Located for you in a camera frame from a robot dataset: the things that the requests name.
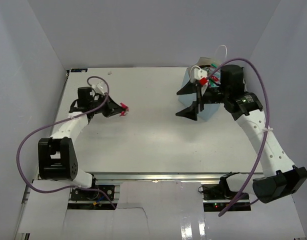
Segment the red candy wrapper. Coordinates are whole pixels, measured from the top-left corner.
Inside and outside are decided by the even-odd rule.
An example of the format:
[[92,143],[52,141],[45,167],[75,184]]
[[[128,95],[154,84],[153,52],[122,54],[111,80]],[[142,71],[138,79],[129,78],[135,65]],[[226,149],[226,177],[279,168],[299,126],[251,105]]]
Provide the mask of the red candy wrapper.
[[122,107],[122,111],[120,113],[120,117],[124,117],[128,114],[129,112],[129,107],[127,105],[125,105],[124,103],[120,103],[121,107]]

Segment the teal Fox's candy bag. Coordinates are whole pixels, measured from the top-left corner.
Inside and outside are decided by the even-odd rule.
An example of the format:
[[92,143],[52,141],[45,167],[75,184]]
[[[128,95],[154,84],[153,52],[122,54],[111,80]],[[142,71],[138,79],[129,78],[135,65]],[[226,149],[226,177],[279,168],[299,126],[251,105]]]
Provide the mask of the teal Fox's candy bag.
[[[215,63],[211,63],[208,74],[210,75],[217,67]],[[221,71],[219,69],[211,75],[209,82],[212,87],[219,87],[221,85]]]

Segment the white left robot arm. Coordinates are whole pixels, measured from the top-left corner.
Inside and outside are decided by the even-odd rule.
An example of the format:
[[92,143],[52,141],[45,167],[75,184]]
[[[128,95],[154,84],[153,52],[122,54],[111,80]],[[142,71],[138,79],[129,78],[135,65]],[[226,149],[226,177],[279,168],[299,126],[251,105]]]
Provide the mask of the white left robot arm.
[[89,200],[99,195],[99,187],[94,184],[93,175],[79,168],[74,142],[94,115],[102,114],[109,118],[125,116],[129,108],[117,104],[98,86],[85,86],[77,89],[78,98],[68,112],[68,121],[49,138],[38,142],[39,176],[43,180],[63,181],[82,187],[82,194]]

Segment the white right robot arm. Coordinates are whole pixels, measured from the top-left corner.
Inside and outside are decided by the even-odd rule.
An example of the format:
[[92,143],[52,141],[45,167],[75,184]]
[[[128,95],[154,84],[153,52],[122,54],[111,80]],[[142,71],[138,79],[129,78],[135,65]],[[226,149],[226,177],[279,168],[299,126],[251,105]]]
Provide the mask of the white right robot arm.
[[176,94],[195,94],[196,98],[176,116],[196,121],[205,105],[222,103],[258,154],[264,176],[249,180],[251,193],[264,204],[294,194],[307,179],[307,170],[297,167],[283,151],[268,126],[268,108],[245,88],[243,68],[235,64],[220,69],[194,65],[187,72],[189,80]]

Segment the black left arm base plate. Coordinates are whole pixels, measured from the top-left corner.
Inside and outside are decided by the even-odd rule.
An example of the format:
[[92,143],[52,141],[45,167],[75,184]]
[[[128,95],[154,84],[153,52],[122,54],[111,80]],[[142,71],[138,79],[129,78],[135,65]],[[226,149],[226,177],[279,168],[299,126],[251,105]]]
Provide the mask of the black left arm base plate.
[[[115,186],[114,185],[96,185],[96,189],[103,191],[111,201],[114,200]],[[71,191],[71,201],[97,201],[98,199],[107,201],[107,198],[99,191],[88,191],[81,189],[74,189]]]

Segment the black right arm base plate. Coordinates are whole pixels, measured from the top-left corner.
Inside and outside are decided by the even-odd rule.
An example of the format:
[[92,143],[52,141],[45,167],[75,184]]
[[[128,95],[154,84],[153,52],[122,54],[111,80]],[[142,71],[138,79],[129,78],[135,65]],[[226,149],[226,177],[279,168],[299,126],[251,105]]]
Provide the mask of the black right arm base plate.
[[203,194],[204,200],[232,200],[237,194],[236,191],[225,191],[218,184],[203,184],[198,189]]

